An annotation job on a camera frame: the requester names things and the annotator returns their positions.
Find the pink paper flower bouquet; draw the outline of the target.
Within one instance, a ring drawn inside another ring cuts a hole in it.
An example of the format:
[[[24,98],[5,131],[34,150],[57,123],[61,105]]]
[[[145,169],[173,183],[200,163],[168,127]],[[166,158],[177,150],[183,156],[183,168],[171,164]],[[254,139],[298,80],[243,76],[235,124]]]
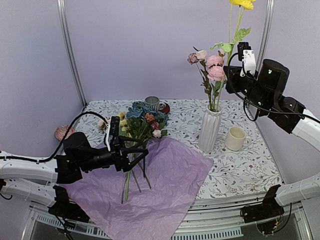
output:
[[[132,107],[128,108],[128,112],[120,112],[117,115],[120,118],[120,135],[123,137],[133,138],[141,140],[143,145],[138,148],[146,148],[147,142],[152,138],[162,138],[167,135],[167,130],[164,129],[167,125],[167,114],[154,110],[151,105],[142,101],[135,101],[132,103]],[[105,117],[105,120],[100,119],[98,122],[98,128],[107,133],[107,128],[111,123],[110,117]],[[135,180],[139,192],[141,188],[138,183],[135,171],[132,169],[125,175],[125,183],[122,191],[121,203],[129,198],[129,185],[131,176]]]

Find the white ribbed vase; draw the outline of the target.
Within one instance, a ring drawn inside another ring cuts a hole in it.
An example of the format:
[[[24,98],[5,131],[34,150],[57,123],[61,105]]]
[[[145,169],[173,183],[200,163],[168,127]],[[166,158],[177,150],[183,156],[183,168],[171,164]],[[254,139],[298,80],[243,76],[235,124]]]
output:
[[[211,111],[207,107],[198,137],[198,147],[203,152],[210,152],[214,149],[217,135],[222,120],[222,108],[219,106],[218,111]]]

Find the purple wrapping paper sheet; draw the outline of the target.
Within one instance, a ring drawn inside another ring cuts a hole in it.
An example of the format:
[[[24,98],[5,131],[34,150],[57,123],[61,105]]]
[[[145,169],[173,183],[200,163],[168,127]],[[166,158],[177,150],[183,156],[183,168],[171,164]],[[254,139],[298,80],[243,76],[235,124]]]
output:
[[[146,171],[136,166],[128,200],[125,174],[96,169],[65,186],[68,196],[113,240],[168,240],[205,181],[213,161],[173,138],[150,140]]]

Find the yellow flower stem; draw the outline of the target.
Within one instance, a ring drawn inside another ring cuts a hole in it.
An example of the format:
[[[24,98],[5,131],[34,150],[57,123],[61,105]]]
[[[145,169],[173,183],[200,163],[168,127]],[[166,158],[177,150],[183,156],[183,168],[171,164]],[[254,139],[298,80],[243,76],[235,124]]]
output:
[[[228,16],[228,38],[226,42],[215,43],[210,49],[215,48],[223,49],[225,52],[224,65],[231,59],[236,44],[241,42],[251,32],[251,28],[241,28],[243,17],[245,12],[252,11],[254,9],[253,0],[230,0],[229,1],[229,16]],[[222,81],[222,88],[227,83],[226,77]]]

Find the pink peony flower stem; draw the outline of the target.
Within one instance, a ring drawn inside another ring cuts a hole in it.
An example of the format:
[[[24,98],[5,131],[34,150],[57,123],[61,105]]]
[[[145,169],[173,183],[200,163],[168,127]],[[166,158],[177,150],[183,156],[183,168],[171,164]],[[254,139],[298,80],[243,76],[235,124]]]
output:
[[[220,48],[216,55],[208,56],[205,60],[205,69],[207,72],[207,78],[211,87],[211,103],[210,110],[213,112],[219,112],[219,97],[223,86],[223,80],[225,79],[224,74],[224,63],[225,63],[225,51]]]

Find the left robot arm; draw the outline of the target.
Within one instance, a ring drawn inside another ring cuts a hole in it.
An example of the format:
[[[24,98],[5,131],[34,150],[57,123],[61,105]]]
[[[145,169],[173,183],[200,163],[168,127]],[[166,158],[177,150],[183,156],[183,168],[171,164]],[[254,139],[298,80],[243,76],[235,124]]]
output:
[[[31,159],[0,153],[1,194],[24,197],[48,208],[48,213],[63,219],[88,223],[90,218],[75,202],[71,202],[63,185],[83,178],[83,173],[114,166],[129,172],[145,164],[149,151],[139,139],[114,136],[110,147],[91,147],[83,132],[76,132],[63,141],[63,155],[52,160]]]

